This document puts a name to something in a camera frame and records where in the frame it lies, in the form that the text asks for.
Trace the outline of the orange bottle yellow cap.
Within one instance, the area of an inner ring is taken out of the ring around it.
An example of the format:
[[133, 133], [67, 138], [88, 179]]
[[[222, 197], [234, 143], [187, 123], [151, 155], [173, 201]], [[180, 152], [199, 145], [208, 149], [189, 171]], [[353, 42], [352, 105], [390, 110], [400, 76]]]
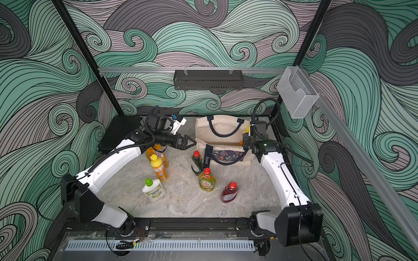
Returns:
[[153, 154], [151, 157], [151, 166], [154, 170], [154, 172], [156, 173], [158, 179], [161, 182], [165, 182], [168, 180], [168, 174], [167, 171], [165, 169], [165, 166], [163, 164], [163, 161], [160, 157], [158, 157], [156, 154]]
[[242, 133], [242, 136], [241, 136], [241, 146], [242, 147], [248, 146], [249, 132], [250, 132], [250, 126], [247, 126], [246, 129], [244, 130], [244, 132]]

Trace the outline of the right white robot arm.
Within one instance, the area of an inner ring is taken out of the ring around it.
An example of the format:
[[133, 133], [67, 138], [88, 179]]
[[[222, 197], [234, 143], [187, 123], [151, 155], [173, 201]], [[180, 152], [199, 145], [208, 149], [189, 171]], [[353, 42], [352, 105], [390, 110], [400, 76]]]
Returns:
[[251, 214], [254, 234], [275, 234], [283, 246], [316, 243], [320, 240], [323, 211], [302, 192], [291, 175], [283, 154], [275, 141], [264, 141], [248, 133], [243, 134], [243, 148], [251, 150], [267, 171], [280, 200], [281, 212]]

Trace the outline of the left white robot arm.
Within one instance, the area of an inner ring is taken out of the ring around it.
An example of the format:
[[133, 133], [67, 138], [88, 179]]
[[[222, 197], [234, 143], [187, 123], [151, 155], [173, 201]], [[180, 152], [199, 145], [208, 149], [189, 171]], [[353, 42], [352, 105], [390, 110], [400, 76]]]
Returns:
[[133, 216], [121, 208], [104, 203], [96, 195], [127, 163], [155, 144], [188, 150], [197, 142], [187, 135], [152, 134], [135, 129], [120, 142], [115, 150], [106, 154], [94, 165], [81, 171], [75, 177], [65, 175], [62, 178], [60, 186], [64, 208], [81, 223], [102, 223], [118, 229], [120, 234], [130, 234], [135, 226]]

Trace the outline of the cream canvas shopping bag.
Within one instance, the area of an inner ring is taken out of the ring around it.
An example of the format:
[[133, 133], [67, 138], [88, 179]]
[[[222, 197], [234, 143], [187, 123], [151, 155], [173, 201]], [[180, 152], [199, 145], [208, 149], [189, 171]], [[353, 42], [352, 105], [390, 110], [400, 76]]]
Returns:
[[250, 121], [235, 116], [209, 115], [196, 119], [197, 151], [204, 166], [249, 166], [254, 159], [246, 151], [242, 137], [249, 131]]

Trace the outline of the large orange soap bottle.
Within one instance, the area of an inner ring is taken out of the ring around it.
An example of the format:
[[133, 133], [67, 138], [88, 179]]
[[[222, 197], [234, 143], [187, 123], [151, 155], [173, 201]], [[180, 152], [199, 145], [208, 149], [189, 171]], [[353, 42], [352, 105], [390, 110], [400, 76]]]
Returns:
[[145, 151], [145, 155], [149, 161], [151, 161], [152, 155], [157, 155], [162, 160], [164, 167], [167, 168], [169, 166], [169, 161], [167, 160], [167, 157], [165, 155], [165, 149], [166, 147], [163, 147], [159, 144], [155, 144], [153, 147], [150, 147]]

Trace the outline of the yellow-green soap bottle red cap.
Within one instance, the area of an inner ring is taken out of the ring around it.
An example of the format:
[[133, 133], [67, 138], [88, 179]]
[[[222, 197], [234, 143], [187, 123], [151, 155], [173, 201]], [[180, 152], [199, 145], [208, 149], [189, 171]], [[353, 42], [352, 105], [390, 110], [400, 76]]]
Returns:
[[205, 168], [199, 175], [199, 186], [204, 191], [213, 191], [216, 179], [213, 177], [211, 169]]

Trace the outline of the dark green bottle red cap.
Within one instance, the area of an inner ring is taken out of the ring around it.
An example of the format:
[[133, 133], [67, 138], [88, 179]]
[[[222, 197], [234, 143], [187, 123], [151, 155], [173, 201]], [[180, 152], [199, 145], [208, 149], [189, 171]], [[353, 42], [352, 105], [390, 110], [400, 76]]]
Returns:
[[195, 150], [193, 152], [192, 161], [193, 161], [193, 164], [191, 165], [192, 171], [196, 176], [199, 176], [204, 170], [202, 157], [199, 151]]

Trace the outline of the white bottle green cap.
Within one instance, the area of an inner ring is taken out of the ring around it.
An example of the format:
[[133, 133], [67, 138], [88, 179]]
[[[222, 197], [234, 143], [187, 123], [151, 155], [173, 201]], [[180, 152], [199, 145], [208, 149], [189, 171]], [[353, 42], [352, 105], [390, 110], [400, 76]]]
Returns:
[[150, 200], [150, 202], [156, 202], [159, 199], [163, 198], [166, 194], [161, 181], [159, 179], [150, 179], [145, 180], [145, 186], [142, 189], [143, 194]]

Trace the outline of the clear plastic wall bin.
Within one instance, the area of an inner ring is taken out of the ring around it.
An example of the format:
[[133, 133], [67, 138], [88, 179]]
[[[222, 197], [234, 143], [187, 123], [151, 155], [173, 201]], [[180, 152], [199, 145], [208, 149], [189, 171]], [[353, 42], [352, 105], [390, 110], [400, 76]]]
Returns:
[[303, 119], [319, 98], [308, 72], [299, 66], [285, 69], [277, 90], [292, 119]]

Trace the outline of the aluminium wall rail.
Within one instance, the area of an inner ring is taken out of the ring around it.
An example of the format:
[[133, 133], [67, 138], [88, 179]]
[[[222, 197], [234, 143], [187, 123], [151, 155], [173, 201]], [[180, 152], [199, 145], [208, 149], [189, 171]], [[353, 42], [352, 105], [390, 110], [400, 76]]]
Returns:
[[269, 67], [127, 67], [127, 66], [106, 66], [99, 67], [101, 74], [174, 74], [176, 70], [187, 73], [188, 71], [241, 71], [243, 74], [263, 74], [275, 75], [282, 74], [286, 70], [285, 67], [269, 68]]

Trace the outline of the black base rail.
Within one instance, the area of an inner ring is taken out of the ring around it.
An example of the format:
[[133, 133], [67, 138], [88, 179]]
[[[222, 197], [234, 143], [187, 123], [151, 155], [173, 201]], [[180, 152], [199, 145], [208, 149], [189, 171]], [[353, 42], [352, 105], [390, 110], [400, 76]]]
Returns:
[[230, 232], [239, 237], [272, 237], [294, 239], [319, 238], [322, 227], [322, 218], [319, 216], [276, 217], [273, 215], [273, 229], [262, 228], [256, 216], [251, 217], [224, 217], [224, 218], [141, 218], [133, 219], [133, 228], [139, 227], [147, 236], [150, 232]]

